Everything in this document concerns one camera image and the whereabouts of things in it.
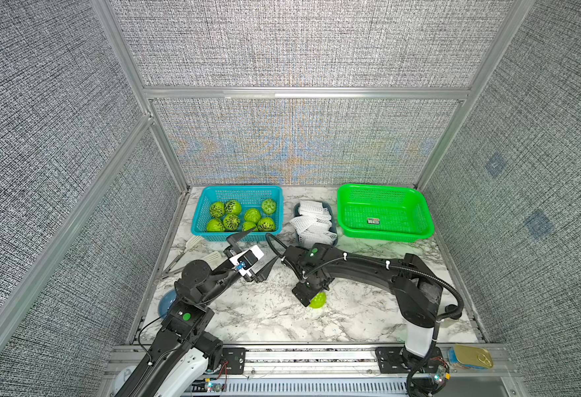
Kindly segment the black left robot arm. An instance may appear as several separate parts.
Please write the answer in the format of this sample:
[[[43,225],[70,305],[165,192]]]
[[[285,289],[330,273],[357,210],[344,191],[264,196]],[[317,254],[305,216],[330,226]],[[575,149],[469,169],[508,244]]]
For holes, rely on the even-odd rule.
[[[216,268],[203,260],[183,267],[174,284],[176,299],[161,328],[116,395],[180,396],[205,373],[222,371],[223,342],[205,330],[214,317],[209,305],[240,279],[265,281],[274,264],[270,261],[259,272],[252,271],[263,252],[259,246],[240,248],[239,242],[250,233],[229,235],[227,259]]]

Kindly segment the green custard apple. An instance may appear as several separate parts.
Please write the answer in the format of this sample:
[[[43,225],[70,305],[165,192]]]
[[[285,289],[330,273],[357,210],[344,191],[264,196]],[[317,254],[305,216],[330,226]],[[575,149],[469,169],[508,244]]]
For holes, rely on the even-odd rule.
[[[309,307],[312,309],[321,309],[325,306],[327,301],[326,294],[324,292],[318,293],[309,303]]]

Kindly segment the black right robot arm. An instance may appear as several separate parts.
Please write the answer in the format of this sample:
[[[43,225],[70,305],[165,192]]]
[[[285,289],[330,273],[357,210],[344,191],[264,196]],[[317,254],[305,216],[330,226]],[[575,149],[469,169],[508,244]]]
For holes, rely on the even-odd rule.
[[[414,254],[381,259],[316,243],[312,248],[289,246],[277,256],[297,276],[292,293],[304,306],[336,279],[393,294],[406,321],[405,350],[410,356],[426,357],[437,341],[440,323],[460,319],[463,314],[464,300],[459,292]]]

